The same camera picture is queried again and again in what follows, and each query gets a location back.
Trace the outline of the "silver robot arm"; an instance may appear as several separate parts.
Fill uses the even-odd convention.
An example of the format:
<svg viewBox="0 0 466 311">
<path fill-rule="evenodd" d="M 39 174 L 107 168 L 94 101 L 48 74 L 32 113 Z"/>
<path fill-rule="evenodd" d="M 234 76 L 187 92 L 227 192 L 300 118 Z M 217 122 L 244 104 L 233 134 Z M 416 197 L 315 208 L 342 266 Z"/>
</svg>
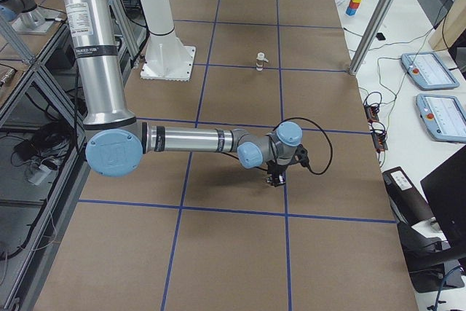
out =
<svg viewBox="0 0 466 311">
<path fill-rule="evenodd" d="M 302 129 L 281 122 L 258 137 L 246 130 L 151 126 L 137 120 L 125 98 L 110 0 L 63 0 L 87 104 L 84 130 L 89 166 L 103 176 L 133 172 L 148 151 L 237 154 L 244 168 L 267 166 L 268 183 L 284 184 L 290 165 L 306 166 Z M 140 0 L 148 27 L 143 78 L 188 81 L 196 50 L 177 37 L 169 0 Z"/>
</svg>

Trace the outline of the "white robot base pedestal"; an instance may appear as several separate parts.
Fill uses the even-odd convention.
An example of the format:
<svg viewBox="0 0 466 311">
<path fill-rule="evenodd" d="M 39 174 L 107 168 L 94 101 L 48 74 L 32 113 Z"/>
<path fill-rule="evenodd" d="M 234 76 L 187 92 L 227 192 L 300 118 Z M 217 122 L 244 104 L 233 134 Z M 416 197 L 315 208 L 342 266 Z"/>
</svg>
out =
<svg viewBox="0 0 466 311">
<path fill-rule="evenodd" d="M 169 0 L 140 0 L 149 40 L 141 70 L 143 79 L 190 80 L 196 48 L 185 46 L 175 32 Z"/>
</svg>

